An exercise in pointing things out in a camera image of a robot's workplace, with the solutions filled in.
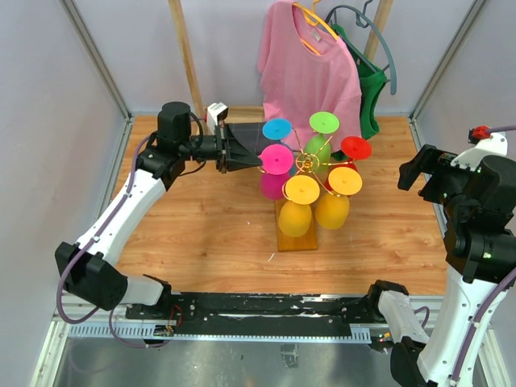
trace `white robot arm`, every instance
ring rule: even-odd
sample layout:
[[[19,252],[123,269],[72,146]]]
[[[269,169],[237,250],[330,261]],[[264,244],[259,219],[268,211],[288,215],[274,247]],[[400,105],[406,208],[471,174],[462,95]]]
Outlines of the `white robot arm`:
[[[475,131],[470,139],[475,141]],[[420,327],[405,290],[377,300],[396,343],[393,377],[402,386],[472,386],[472,370],[489,321],[516,277],[516,239],[504,227],[516,205],[516,163],[502,134],[487,133],[460,155],[425,145],[400,167],[398,188],[431,174],[420,196],[443,205],[447,218],[447,284],[435,328]]]
[[[158,114],[157,131],[137,147],[129,177],[116,198],[75,244],[63,242],[57,248],[57,309],[67,323],[82,323],[91,314],[78,320],[66,316],[60,300],[63,290],[104,310],[113,310],[120,303],[135,303],[156,306],[157,313],[170,311],[170,306],[163,305],[170,295],[169,284],[152,277],[126,277],[114,266],[143,216],[181,176],[186,160],[215,160],[222,173],[261,165],[261,160],[249,153],[225,125],[227,108],[223,104],[215,107],[214,114],[208,110],[214,134],[204,135],[187,104],[165,104]],[[200,135],[191,135],[190,118],[197,121]]]

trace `cable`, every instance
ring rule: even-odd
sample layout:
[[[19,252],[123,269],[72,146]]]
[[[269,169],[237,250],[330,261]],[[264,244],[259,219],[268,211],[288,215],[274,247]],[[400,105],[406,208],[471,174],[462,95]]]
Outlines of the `cable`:
[[[418,314],[420,312],[423,312],[424,310],[425,310],[425,318],[423,319],[423,321],[421,323],[421,328],[424,328],[428,323],[428,320],[430,318],[430,308],[428,306],[422,306],[419,309],[416,309],[414,311],[414,314]]]
[[[116,341],[118,341],[119,343],[122,343],[123,345],[126,345],[126,346],[131,347],[131,348],[140,348],[140,349],[143,349],[143,348],[161,348],[161,347],[164,347],[165,345],[167,345],[168,343],[170,343],[170,341],[172,341],[172,340],[166,340],[164,343],[159,343],[159,344],[134,344],[134,343],[129,343],[128,341],[126,341],[126,340],[122,339],[120,336],[118,336],[116,334],[116,332],[114,331],[114,327],[113,327],[113,314],[114,314],[114,309],[112,309],[111,312],[110,312],[110,317],[107,319],[107,324],[110,327],[110,333],[113,335],[114,339]]]
[[[482,305],[475,313],[475,317],[473,317],[471,321],[471,325],[469,326],[468,333],[464,338],[464,342],[462,343],[462,347],[460,348],[459,355],[457,356],[457,361],[455,367],[453,368],[453,374],[451,375],[451,379],[455,382],[459,381],[460,372],[462,371],[462,367],[464,365],[464,361],[466,360],[466,355],[468,354],[469,347],[473,341],[473,337],[475,336],[476,327],[475,324],[480,324],[482,318],[484,317],[485,312],[491,306],[495,298],[500,294],[511,281],[516,278],[516,268],[513,268],[512,271],[507,274],[507,276],[501,280],[501,282],[493,289],[493,291],[487,296]]]
[[[57,286],[57,293],[56,293],[56,306],[57,306],[57,312],[59,313],[60,317],[68,324],[80,324],[86,321],[88,318],[93,316],[97,310],[99,309],[98,306],[93,308],[86,316],[82,318],[78,318],[77,320],[74,320],[70,318],[66,313],[65,309],[63,308],[63,290],[65,287],[66,278],[68,278],[68,275],[72,271],[73,267],[76,265],[76,263],[82,258],[82,256],[94,245],[95,239],[100,237],[106,227],[111,223],[115,215],[120,211],[120,209],[123,206],[123,203],[126,202],[127,198],[131,196],[131,190],[133,188],[133,183],[135,181],[135,175],[136,175],[136,160],[138,159],[138,154],[141,148],[145,145],[145,143],[149,139],[149,135],[142,139],[138,146],[136,147],[135,153],[132,157],[132,163],[131,163],[131,172],[129,174],[129,182],[127,184],[127,190],[126,194],[122,196],[122,199],[120,202],[116,205],[116,207],[111,211],[111,213],[107,216],[104,223],[98,228],[97,232],[94,234],[94,236],[85,244],[85,246],[72,258],[71,261],[66,265],[66,268],[64,268],[63,273],[61,274],[61,277],[59,279],[59,284]]]
[[[174,317],[174,308],[176,308],[177,310],[179,310],[179,312],[181,313],[179,315],[179,319],[177,320],[177,323],[176,323],[176,327],[179,327],[181,325],[181,322],[183,321],[183,311],[181,310],[181,308],[177,305],[173,305],[172,306],[172,309],[170,310],[170,317],[169,317],[169,320],[167,321],[167,331],[169,331],[170,333],[173,333],[173,329],[172,329],[172,326],[170,325],[170,321],[172,320],[172,318]]]
[[[199,149],[201,147],[202,141],[204,140],[204,131],[202,130],[202,124],[201,121],[199,121],[197,115],[190,111],[190,117],[192,117],[192,119],[197,123],[197,126],[199,127],[199,138],[195,146],[195,149]]]
[[[192,173],[196,173],[196,172],[199,172],[201,169],[204,168],[204,166],[206,165],[206,160],[204,160],[202,162],[202,164],[200,166],[198,166],[196,169],[194,169],[193,171],[190,171],[190,172],[183,172],[181,175],[179,175],[178,177],[181,177],[181,176],[186,176],[186,175],[191,175]]]
[[[491,133],[499,133],[501,131],[516,131],[516,125],[507,125],[506,127],[490,127],[485,130],[485,133],[490,135]]]

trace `metal frame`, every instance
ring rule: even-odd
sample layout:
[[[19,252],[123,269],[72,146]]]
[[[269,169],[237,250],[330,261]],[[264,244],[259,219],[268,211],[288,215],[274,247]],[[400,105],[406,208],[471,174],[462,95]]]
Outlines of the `metal frame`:
[[[344,343],[344,344],[370,344],[371,335],[368,328],[351,327],[351,336],[334,337],[296,337],[296,336],[273,336],[273,335],[193,335],[176,333],[172,337],[154,336],[156,326],[159,324],[149,322],[117,324],[114,328],[117,335],[122,339],[160,339],[167,341],[236,341],[236,342],[268,342],[268,343]],[[81,325],[74,325],[70,328],[69,338],[95,338],[111,339],[111,333],[107,322],[85,322]]]
[[[484,10],[485,5],[489,2],[489,0],[475,0],[473,4],[469,7],[468,13],[464,16],[464,20],[459,26],[457,33],[451,40],[448,45],[446,52],[443,55],[443,58],[437,65],[434,73],[432,74],[430,80],[428,81],[427,87],[423,91],[421,97],[415,105],[414,110],[410,114],[409,118],[411,121],[417,120],[418,116],[421,114],[422,109],[427,104],[431,95],[434,93],[435,86],[439,83],[441,76],[446,71],[448,65],[452,62],[456,53],[459,51],[464,39],[468,36],[471,31],[473,25],[475,24],[478,16]]]
[[[113,77],[111,76],[106,63],[102,59],[102,56],[98,51],[91,34],[89,33],[88,27],[86,26],[84,19],[82,18],[81,13],[77,8],[77,5],[73,0],[60,0],[60,3],[63,6],[67,16],[69,17],[69,20],[72,23],[77,36],[88,52],[90,59],[93,61],[94,66],[100,75],[100,78],[106,85],[106,88],[109,90],[111,97],[116,103],[118,109],[127,121],[130,120],[132,114],[129,110],[129,107],[124,101],[117,85],[114,83]]]
[[[123,160],[123,155],[127,148],[127,143],[129,140],[129,136],[131,134],[131,130],[133,127],[134,119],[133,114],[130,112],[127,104],[125,103],[123,96],[119,92],[113,77],[110,75],[108,68],[104,60],[102,59],[101,54],[99,53],[91,34],[86,27],[83,18],[80,15],[79,10],[73,0],[60,0],[61,5],[63,6],[67,16],[70,19],[70,22],[75,28],[75,31],[78,37],[81,39],[81,42],[84,44],[88,55],[93,61],[95,67],[98,70],[99,76],[104,81],[106,88],[109,90],[114,102],[116,103],[118,109],[120,110],[123,117],[126,119],[125,126],[123,128],[123,133],[119,141],[119,146],[116,151],[115,158],[110,167],[110,177],[106,184],[106,190],[102,199],[102,206],[99,209],[99,214],[107,207],[112,197],[114,187],[116,185],[116,181],[119,175],[119,168]],[[457,31],[454,39],[450,43],[445,52],[443,59],[440,61],[439,66],[435,70],[431,80],[429,81],[425,91],[423,92],[421,98],[418,100],[414,111],[410,115],[410,129],[412,131],[412,135],[414,137],[414,143],[416,144],[416,148],[419,150],[422,144],[421,132],[418,129],[417,117],[423,110],[426,105],[429,97],[432,95],[435,86],[439,82],[441,76],[443,75],[446,68],[451,63],[453,57],[458,52],[460,45],[463,43],[465,37],[467,36],[469,30],[474,24],[477,16],[480,14],[482,9],[488,0],[476,0],[472,6],[470,7],[464,21],[462,22],[459,30]],[[438,206],[435,206],[435,213],[437,216],[437,220],[439,223],[439,229],[443,232],[444,230],[444,217],[442,211]],[[429,306],[431,309],[431,316],[427,324],[427,328],[432,329],[435,325],[435,321],[437,319],[437,315],[439,313],[441,302],[443,297],[441,296],[415,296],[411,297],[411,303],[414,308],[420,306]],[[71,294],[64,295],[64,305],[67,311],[67,314],[70,316],[79,317],[87,313],[91,310],[92,306],[89,304],[85,304],[83,300],[76,298]],[[125,319],[125,307],[118,306],[115,308],[115,320],[119,327],[134,327],[135,324],[140,327],[144,327],[145,324],[159,324],[162,323],[160,320],[126,320]],[[104,310],[98,311],[90,320],[89,323],[97,324],[99,326],[104,326],[108,319],[108,312]],[[386,324],[354,324],[353,327],[355,329],[369,331],[371,335],[377,333],[385,333],[389,327]],[[56,372],[60,363],[60,359],[62,357],[63,350],[65,348],[65,342],[70,332],[70,326],[64,322],[62,322],[58,315],[54,315],[50,328],[48,330],[48,335],[45,340],[45,344],[42,348],[40,359],[38,361],[37,367],[35,369],[35,373],[32,379],[31,386],[32,387],[40,387],[46,385],[52,385],[54,379],[56,377]],[[508,376],[505,365],[503,364],[503,359],[501,358],[501,353],[499,351],[496,338],[492,330],[488,330],[484,345],[482,346],[480,352],[480,358],[482,363],[482,368],[485,373],[486,380],[488,381],[489,387],[499,386],[499,385],[508,385]]]

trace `wooden table surface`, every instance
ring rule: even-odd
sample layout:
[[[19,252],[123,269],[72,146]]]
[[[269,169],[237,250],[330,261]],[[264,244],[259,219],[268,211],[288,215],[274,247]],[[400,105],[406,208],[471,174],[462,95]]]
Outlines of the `wooden table surface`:
[[[228,122],[262,119],[256,108],[233,111]],[[411,294],[443,294],[446,253],[433,208],[417,195],[424,180],[397,189],[399,165],[415,154],[409,126],[403,117],[379,122],[372,156],[357,162],[364,188],[350,199],[343,228],[318,227],[317,251],[277,252],[274,203],[260,192],[260,172],[222,175],[209,162],[151,208],[117,268],[159,277],[176,291],[354,294],[383,279]],[[136,119],[117,192],[136,144],[155,129],[156,117]]]

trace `wooden pole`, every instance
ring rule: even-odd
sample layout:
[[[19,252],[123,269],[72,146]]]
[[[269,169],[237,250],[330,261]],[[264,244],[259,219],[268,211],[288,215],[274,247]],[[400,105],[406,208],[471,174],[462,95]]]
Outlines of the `wooden pole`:
[[[378,3],[378,9],[374,15],[374,23],[378,27],[378,30],[383,34],[385,24],[389,18],[390,8],[393,5],[393,0],[380,0]],[[374,59],[374,55],[377,53],[378,48],[378,36],[373,30],[369,32],[368,42],[365,44],[364,56],[370,61]]]
[[[202,119],[204,117],[204,107],[202,105],[201,91],[195,73],[194,59],[190,49],[190,42],[188,40],[188,32],[186,30],[185,16],[183,15],[183,8],[181,7],[181,0],[169,0],[170,12],[177,33],[177,41],[183,56],[183,64],[185,65],[186,78],[192,94],[193,108],[195,114]]]

